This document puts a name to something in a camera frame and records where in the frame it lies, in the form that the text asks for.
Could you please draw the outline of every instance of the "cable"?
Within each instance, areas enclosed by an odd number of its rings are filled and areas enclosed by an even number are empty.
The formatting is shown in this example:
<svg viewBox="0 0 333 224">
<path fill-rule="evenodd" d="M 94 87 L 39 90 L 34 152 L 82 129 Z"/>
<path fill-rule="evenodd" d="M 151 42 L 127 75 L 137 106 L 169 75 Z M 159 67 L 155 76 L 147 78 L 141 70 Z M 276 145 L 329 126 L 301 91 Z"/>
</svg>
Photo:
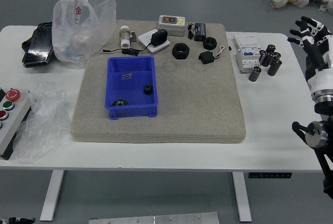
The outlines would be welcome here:
<svg viewBox="0 0 333 224">
<path fill-rule="evenodd" d="M 104 53 L 110 53 L 110 52 L 115 52 L 115 51 L 120 51 L 121 50 L 121 53 L 122 54 L 125 54 L 125 55 L 132 55 L 132 56 L 137 56 L 139 54 L 139 52 L 141 51 L 145 51 L 148 46 L 151 45 L 151 43 L 149 43 L 147 45 L 147 47 L 145 47 L 144 49 L 135 49 L 135 48 L 117 48 L 117 49 L 114 49 L 112 51 L 108 50 L 108 49 L 101 49 L 100 51 L 101 52 L 104 52 Z"/>
<path fill-rule="evenodd" d="M 218 52 L 218 54 L 215 57 L 215 60 L 220 58 L 220 56 L 222 56 L 222 51 L 225 49 L 225 47 L 223 45 L 220 46 L 220 52 Z"/>
<path fill-rule="evenodd" d="M 192 33 L 192 25 L 193 23 L 189 23 L 188 26 L 187 26 L 187 29 L 188 29 L 188 35 L 187 37 L 192 39 L 194 37 L 193 33 Z"/>
</svg>

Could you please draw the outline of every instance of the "blue plastic bin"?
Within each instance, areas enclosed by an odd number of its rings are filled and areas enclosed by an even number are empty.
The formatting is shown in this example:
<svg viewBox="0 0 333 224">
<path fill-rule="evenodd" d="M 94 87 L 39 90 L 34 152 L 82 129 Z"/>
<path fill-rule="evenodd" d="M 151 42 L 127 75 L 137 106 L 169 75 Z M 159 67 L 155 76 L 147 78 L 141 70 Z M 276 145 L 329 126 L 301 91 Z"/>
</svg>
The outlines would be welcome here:
<svg viewBox="0 0 333 224">
<path fill-rule="evenodd" d="M 152 85 L 151 94 L 144 93 L 144 86 Z M 128 105 L 113 106 L 125 100 Z M 109 118 L 157 116 L 157 88 L 153 56 L 110 57 L 105 94 L 105 108 Z"/>
</svg>

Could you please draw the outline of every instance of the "black relay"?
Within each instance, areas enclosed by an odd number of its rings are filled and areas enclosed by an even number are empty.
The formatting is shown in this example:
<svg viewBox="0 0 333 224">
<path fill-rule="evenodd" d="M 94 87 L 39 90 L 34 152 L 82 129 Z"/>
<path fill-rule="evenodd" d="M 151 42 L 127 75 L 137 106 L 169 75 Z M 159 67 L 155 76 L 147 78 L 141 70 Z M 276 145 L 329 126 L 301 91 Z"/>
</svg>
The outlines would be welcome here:
<svg viewBox="0 0 333 224">
<path fill-rule="evenodd" d="M 213 56 L 212 52 L 206 51 L 206 52 L 200 53 L 199 60 L 201 60 L 203 64 L 210 64 L 210 63 L 214 62 L 215 57 Z"/>
<path fill-rule="evenodd" d="M 206 24 L 205 23 L 195 23 L 194 24 L 194 41 L 203 42 L 206 38 Z"/>
</svg>

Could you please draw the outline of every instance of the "black cable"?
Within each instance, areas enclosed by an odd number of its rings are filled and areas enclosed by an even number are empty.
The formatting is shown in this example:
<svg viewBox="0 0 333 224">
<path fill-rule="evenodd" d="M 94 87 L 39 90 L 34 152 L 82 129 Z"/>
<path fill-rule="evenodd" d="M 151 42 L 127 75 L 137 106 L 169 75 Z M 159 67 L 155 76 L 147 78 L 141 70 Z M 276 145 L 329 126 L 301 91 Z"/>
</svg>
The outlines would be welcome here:
<svg viewBox="0 0 333 224">
<path fill-rule="evenodd" d="M 132 56 L 137 56 L 139 54 L 139 52 L 141 51 L 145 51 L 148 46 L 151 45 L 151 43 L 149 43 L 147 45 L 147 47 L 145 47 L 145 49 L 135 49 L 135 48 L 117 48 L 117 49 L 114 49 L 112 51 L 108 50 L 108 49 L 101 49 L 102 52 L 107 52 L 107 53 L 110 53 L 110 52 L 115 52 L 115 51 L 120 51 L 121 50 L 121 53 L 122 54 L 125 54 L 125 55 L 132 55 Z"/>
<path fill-rule="evenodd" d="M 189 23 L 188 26 L 187 26 L 187 29 L 188 29 L 188 35 L 187 37 L 192 39 L 194 37 L 193 33 L 192 33 L 192 26 L 193 26 L 193 23 Z"/>
</svg>

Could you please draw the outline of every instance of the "green button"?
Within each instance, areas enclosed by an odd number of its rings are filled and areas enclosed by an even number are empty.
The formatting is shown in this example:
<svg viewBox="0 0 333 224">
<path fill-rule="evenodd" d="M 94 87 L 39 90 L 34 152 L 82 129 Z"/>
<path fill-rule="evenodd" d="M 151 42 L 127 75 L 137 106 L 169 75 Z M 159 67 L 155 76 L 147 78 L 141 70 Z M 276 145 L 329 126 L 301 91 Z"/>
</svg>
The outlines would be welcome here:
<svg viewBox="0 0 333 224">
<path fill-rule="evenodd" d="M 11 101 L 6 101 L 6 102 L 3 104 L 3 108 L 4 108 L 5 110 L 11 110 L 11 109 L 13 109 L 13 107 L 14 107 L 14 103 L 11 102 Z"/>
</svg>

